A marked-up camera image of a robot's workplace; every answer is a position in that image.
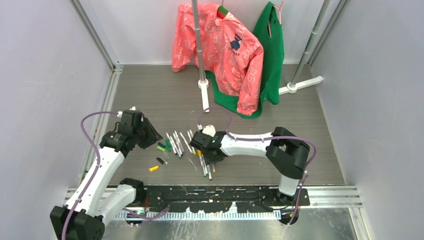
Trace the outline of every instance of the green cloth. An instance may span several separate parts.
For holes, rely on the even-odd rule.
[[[210,71],[206,71],[206,78],[210,79],[213,85],[215,102],[245,119],[258,118],[262,114],[265,99],[273,105],[280,103],[279,88],[284,60],[283,29],[279,22],[279,14],[273,6],[272,2],[268,2],[252,32],[263,47],[263,67],[259,103],[257,110],[251,116],[238,113],[237,102],[239,97],[229,96],[220,92],[215,75]],[[268,22],[271,28],[271,37],[268,30]]]

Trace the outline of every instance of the wall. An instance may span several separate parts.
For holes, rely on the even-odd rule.
[[[190,0],[89,0],[121,64],[170,64],[177,9]],[[298,63],[324,0],[285,0],[284,63]],[[278,7],[280,0],[272,1]],[[315,40],[339,0],[331,0]],[[221,4],[222,0],[198,0]],[[224,6],[253,30],[268,0],[225,0]]]
[[[377,240],[422,239],[424,2],[350,1],[313,65]]]
[[[111,70],[67,0],[0,1],[0,68],[0,236],[52,239]]]

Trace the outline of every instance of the jacket sleeve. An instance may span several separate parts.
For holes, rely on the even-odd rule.
[[[185,68],[194,55],[196,36],[194,32],[194,17],[191,4],[178,6],[175,36],[172,49],[172,71],[178,72]]]
[[[264,49],[256,48],[253,58],[249,62],[246,77],[241,85],[238,97],[237,112],[251,116],[258,109],[261,93],[262,66],[264,63]]]

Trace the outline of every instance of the clothing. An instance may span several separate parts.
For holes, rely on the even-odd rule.
[[[279,22],[279,15],[273,7],[272,2],[268,2],[262,14],[260,15],[253,34],[257,37],[263,47],[263,68],[262,82],[260,85],[260,96],[257,111],[250,116],[242,115],[242,118],[254,119],[262,114],[262,107],[265,99],[271,104],[280,103],[280,80],[283,69],[284,60],[284,43],[283,30]],[[271,28],[271,36],[269,35],[268,22]],[[206,77],[210,79],[215,95],[215,102],[233,112],[236,112],[238,98],[236,96],[228,96],[221,93],[215,82],[213,73],[206,73]]]
[[[230,12],[217,16],[218,4],[199,4],[199,25],[204,69],[216,76],[225,95],[236,96],[236,111],[252,115],[258,108],[264,50],[258,39]],[[172,70],[184,69],[193,56],[199,66],[192,5],[178,7]]]

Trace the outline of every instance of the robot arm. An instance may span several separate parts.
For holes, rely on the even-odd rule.
[[[58,239],[61,239],[65,219],[74,203],[76,205],[67,225],[67,240],[101,239],[110,220],[131,203],[143,202],[146,198],[142,181],[125,178],[116,190],[103,201],[101,197],[112,175],[136,145],[146,149],[162,139],[143,113],[125,110],[119,113],[121,121],[116,131],[107,132],[100,143],[100,163],[95,173],[97,161],[90,167],[75,194],[64,206],[55,206],[50,219]],[[84,195],[79,198],[83,189]]]
[[[293,199],[304,177],[310,147],[303,141],[291,139],[264,140],[270,137],[291,136],[293,133],[283,127],[276,127],[273,132],[260,135],[237,135],[225,131],[215,132],[213,126],[206,126],[197,131],[190,145],[201,150],[206,164],[222,161],[225,157],[248,155],[268,158],[281,174],[278,190],[281,198]],[[236,139],[262,139],[259,141]]]

